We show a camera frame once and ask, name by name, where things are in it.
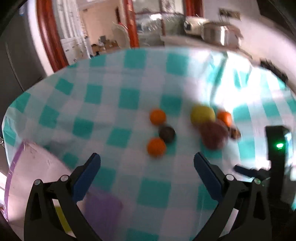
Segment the brown wrinkled passion fruit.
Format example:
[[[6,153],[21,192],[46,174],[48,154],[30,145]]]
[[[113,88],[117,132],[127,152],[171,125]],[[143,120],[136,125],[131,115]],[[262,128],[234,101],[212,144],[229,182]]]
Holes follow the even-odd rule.
[[[229,129],[230,138],[233,140],[239,140],[241,138],[241,132],[238,128],[231,127]]]

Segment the orange tangerine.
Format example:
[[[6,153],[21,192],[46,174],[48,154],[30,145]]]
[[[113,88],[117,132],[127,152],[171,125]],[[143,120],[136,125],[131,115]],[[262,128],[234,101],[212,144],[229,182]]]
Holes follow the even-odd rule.
[[[163,110],[153,109],[149,115],[149,119],[153,125],[160,126],[166,122],[167,116]]]
[[[227,111],[218,112],[217,119],[221,120],[227,127],[232,125],[232,115]]]
[[[147,144],[147,153],[154,158],[163,156],[166,150],[166,143],[161,138],[151,138]]]

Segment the large dark purple fruit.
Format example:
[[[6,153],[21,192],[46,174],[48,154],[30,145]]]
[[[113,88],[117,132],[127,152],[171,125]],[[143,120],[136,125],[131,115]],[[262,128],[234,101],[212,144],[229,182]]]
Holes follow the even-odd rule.
[[[229,130],[220,120],[207,121],[199,126],[202,142],[207,149],[220,150],[228,142]]]

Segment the yellow pear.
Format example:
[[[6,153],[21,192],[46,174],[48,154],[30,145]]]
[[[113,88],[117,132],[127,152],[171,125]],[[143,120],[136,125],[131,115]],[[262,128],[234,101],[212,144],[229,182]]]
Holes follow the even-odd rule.
[[[214,109],[206,105],[195,105],[192,107],[190,120],[193,125],[201,125],[208,121],[215,121]]]

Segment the dark avocado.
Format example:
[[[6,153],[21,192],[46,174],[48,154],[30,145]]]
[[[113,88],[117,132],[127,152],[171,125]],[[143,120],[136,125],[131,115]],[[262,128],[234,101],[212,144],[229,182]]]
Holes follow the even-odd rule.
[[[172,143],[175,140],[176,132],[171,126],[163,125],[159,128],[159,137],[165,143]]]

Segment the small green fruit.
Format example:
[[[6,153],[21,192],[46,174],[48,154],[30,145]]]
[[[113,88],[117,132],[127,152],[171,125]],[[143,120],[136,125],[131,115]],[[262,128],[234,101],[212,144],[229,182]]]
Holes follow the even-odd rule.
[[[65,215],[64,215],[64,213],[62,211],[62,208],[60,206],[55,206],[55,210],[56,210],[57,216],[58,216],[58,218],[60,220],[60,223],[61,223],[64,231],[66,233],[71,232],[72,230],[71,230],[70,225],[68,224],[68,221],[67,221],[67,219],[66,219],[66,217],[65,217]]]

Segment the purple fabric storage basket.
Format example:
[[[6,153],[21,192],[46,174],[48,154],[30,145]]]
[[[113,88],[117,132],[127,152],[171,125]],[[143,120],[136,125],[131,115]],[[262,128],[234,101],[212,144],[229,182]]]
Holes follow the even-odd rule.
[[[123,204],[94,186],[100,167],[93,153],[70,171],[44,148],[23,141],[6,180],[1,240],[113,240]],[[71,232],[64,231],[55,206]]]

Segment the black device on counter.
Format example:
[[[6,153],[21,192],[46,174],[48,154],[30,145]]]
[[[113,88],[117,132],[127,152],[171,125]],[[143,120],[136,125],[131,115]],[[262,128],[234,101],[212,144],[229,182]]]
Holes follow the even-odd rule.
[[[267,59],[265,60],[260,60],[260,66],[262,68],[265,68],[267,70],[270,70],[274,75],[276,75],[283,83],[287,83],[288,81],[288,76],[286,75],[285,72],[282,70],[278,69],[271,61],[268,61]]]

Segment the silver rice cooker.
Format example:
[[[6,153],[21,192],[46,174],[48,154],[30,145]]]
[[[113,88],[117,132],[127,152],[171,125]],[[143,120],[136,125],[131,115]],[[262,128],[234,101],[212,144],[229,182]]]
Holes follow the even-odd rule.
[[[225,22],[208,22],[201,29],[202,39],[213,45],[238,49],[243,35],[238,27]]]

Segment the teal white checkered tablecloth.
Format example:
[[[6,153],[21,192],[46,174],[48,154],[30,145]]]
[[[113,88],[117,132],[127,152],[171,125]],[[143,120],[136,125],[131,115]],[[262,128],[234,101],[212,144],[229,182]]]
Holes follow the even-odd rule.
[[[207,149],[192,107],[232,115],[239,140]],[[176,137],[163,156],[147,153],[160,126]],[[45,147],[67,167],[101,157],[94,185],[123,202],[116,240],[192,240],[217,203],[193,164],[202,152],[225,173],[236,164],[268,167],[265,127],[295,131],[295,95],[272,72],[231,52],[193,48],[142,48],[83,60],[40,81],[7,109],[2,123],[6,156],[23,141]]]

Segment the white kitchen counter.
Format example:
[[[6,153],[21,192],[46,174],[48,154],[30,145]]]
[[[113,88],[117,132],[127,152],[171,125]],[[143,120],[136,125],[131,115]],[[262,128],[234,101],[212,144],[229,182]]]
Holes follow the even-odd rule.
[[[243,49],[233,49],[229,47],[224,46],[217,46],[212,45],[204,42],[201,39],[198,38],[192,38],[188,36],[179,36],[179,35],[173,35],[173,36],[161,36],[161,40],[164,42],[167,46],[183,46],[183,47],[190,47],[190,48],[206,48],[216,51],[232,51],[239,53],[241,55],[244,55],[245,57],[249,59],[253,59],[253,57],[244,51]]]

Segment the white toaster appliance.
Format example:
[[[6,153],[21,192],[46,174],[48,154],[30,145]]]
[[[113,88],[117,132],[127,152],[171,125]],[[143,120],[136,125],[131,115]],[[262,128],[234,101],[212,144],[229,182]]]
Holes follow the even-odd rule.
[[[202,27],[209,20],[197,16],[187,16],[184,21],[184,30],[188,35],[201,36]]]

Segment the dark refrigerator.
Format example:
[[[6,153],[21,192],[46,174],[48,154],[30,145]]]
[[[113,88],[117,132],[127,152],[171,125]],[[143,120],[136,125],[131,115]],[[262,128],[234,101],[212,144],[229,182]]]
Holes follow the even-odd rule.
[[[30,33],[27,5],[1,35],[1,120],[9,105],[46,76]]]

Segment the white chair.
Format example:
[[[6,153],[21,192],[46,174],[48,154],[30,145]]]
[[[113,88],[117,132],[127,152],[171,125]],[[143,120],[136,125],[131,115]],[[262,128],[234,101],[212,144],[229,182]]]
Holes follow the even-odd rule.
[[[127,27],[122,24],[113,23],[111,29],[112,29],[114,40],[117,42],[118,46],[121,49],[129,49],[130,38],[128,35]]]

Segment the wall power socket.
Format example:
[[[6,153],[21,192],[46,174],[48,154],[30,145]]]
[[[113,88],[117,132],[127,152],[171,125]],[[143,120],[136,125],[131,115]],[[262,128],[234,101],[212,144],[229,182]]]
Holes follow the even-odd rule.
[[[221,18],[233,18],[236,20],[241,20],[240,17],[240,12],[238,11],[232,11],[232,10],[227,10],[227,9],[219,9],[219,16]]]

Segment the red wooden door frame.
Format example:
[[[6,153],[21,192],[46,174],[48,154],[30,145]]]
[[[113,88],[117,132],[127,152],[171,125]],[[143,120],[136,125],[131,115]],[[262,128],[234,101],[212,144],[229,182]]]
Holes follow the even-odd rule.
[[[57,72],[69,65],[65,56],[57,24],[54,17],[51,0],[37,0],[37,19],[42,42],[53,72]]]

